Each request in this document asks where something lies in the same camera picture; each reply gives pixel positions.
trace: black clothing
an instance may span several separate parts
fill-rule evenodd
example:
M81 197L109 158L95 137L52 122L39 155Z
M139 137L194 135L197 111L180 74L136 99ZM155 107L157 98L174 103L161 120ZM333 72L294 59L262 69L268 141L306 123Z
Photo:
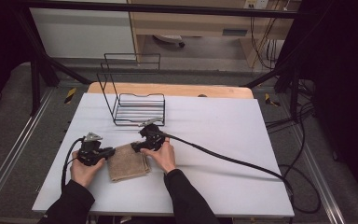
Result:
M38 224L84 224L94 202L94 197L86 188L70 180L60 199L48 209Z
M181 170L170 171L164 176L164 182L172 198L177 224L219 223L209 205ZM88 190L70 180L60 199L48 209L38 224L84 224L94 201Z
M181 170L170 171L164 176L164 182L171 195L176 223L219 223L205 199Z

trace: table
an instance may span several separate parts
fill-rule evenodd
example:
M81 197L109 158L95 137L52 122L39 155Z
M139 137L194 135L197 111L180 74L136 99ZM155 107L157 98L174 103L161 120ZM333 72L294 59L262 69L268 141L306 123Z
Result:
M142 140L138 127L113 124L103 95L92 84L85 93L57 153L33 210L44 212L60 197L60 177L65 155L72 143L88 132L103 137L101 147L116 147ZM247 161L279 173L257 100L245 88L165 84L118 83L117 91L133 93L158 90L166 96L166 124L160 129L216 153ZM198 94L213 97L194 97ZM292 217L285 187L278 178L211 157L173 141L176 163L219 217ZM107 169L97 174L89 190L96 202L95 214L171 216L172 202L162 181L163 173L150 160L151 173L112 183Z

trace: white wall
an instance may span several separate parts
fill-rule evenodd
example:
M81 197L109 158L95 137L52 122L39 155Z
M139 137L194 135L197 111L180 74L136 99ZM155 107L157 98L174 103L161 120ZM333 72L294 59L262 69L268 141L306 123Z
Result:
M126 3L126 0L77 1ZM51 57L94 59L102 58L104 53L134 53L128 12L43 8L31 8L31 12Z

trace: person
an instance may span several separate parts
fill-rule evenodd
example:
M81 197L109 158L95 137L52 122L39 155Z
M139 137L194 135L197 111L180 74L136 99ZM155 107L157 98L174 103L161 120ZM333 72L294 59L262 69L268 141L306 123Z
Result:
M164 183L172 198L173 214L177 224L219 223L204 198L191 185L185 174L176 168L174 149L169 138L165 139L160 150L142 148L141 152L153 158L164 171ZM76 158L77 151L73 152L72 156ZM73 160L71 180L63 189L60 199L48 209L38 224L86 223L88 212L95 201L87 187L103 164L104 159L99 160L94 166L86 166L79 160Z

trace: brown cloth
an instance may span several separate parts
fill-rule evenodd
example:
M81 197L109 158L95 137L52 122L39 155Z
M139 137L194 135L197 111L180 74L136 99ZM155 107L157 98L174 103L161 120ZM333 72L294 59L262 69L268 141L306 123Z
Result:
M115 155L107 160L109 176L113 181L145 175L150 172L146 155L136 153L131 144L116 147Z

